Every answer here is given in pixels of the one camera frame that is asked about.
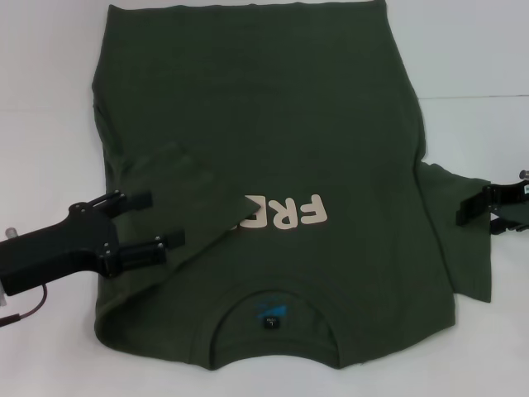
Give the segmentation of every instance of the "white surface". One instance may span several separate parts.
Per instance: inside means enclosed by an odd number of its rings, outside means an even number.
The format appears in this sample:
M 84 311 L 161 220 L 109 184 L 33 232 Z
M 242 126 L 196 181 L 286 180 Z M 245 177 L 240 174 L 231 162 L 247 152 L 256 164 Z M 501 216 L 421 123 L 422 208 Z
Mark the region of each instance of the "white surface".
M 214 1 L 187 2 L 207 3 Z M 0 2 L 0 231 L 48 226 L 70 204 L 104 191 L 90 84 L 107 5 Z M 526 0 L 388 0 L 388 9 L 421 98 L 529 94 Z M 426 99 L 422 109 L 428 160 L 497 183 L 516 182 L 529 168 L 529 98 Z M 74 275 L 50 284 L 37 315 L 0 329 L 0 395 L 526 396 L 528 248 L 529 234 L 495 237 L 492 304 L 458 297 L 456 327 L 343 371 L 276 356 L 208 372 L 111 351 L 93 335 L 96 279 Z M 41 289 L 13 297 L 0 315 L 31 309 L 40 298 Z

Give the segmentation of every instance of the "shirt sleeve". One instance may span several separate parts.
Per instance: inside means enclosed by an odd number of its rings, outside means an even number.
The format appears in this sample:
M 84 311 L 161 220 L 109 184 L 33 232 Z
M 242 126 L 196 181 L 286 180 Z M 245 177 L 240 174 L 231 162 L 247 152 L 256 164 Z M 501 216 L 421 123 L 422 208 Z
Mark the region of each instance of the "shirt sleeve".
M 464 227 L 455 224 L 460 202 L 479 193 L 489 182 L 464 178 L 439 165 L 422 162 L 417 164 L 416 176 L 454 292 L 490 302 L 490 214 Z

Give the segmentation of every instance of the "cable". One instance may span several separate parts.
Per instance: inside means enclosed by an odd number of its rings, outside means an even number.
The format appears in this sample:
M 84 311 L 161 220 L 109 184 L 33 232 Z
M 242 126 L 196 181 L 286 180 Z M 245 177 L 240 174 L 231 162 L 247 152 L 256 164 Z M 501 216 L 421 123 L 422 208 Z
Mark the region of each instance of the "cable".
M 6 325 L 16 323 L 17 321 L 23 320 L 24 318 L 30 317 L 32 314 L 35 314 L 39 311 L 39 309 L 44 306 L 44 303 L 46 302 L 46 299 L 48 298 L 48 288 L 46 285 L 42 285 L 42 299 L 39 302 L 39 304 L 36 305 L 36 307 L 32 310 L 30 310 L 27 313 L 24 314 L 13 314 L 12 316 L 7 316 L 4 318 L 0 318 L 0 328 L 5 327 Z

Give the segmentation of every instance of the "green t-shirt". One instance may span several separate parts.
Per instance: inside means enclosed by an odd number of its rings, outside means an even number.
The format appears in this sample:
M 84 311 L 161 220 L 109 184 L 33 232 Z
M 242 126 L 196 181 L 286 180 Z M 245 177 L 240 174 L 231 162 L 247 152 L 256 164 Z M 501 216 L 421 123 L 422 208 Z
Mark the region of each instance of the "green t-shirt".
M 490 300 L 488 218 L 455 225 L 486 182 L 422 163 L 384 1 L 110 7 L 93 91 L 108 189 L 155 201 L 121 240 L 187 233 L 101 280 L 107 346 L 339 368 L 453 325 L 454 293 Z

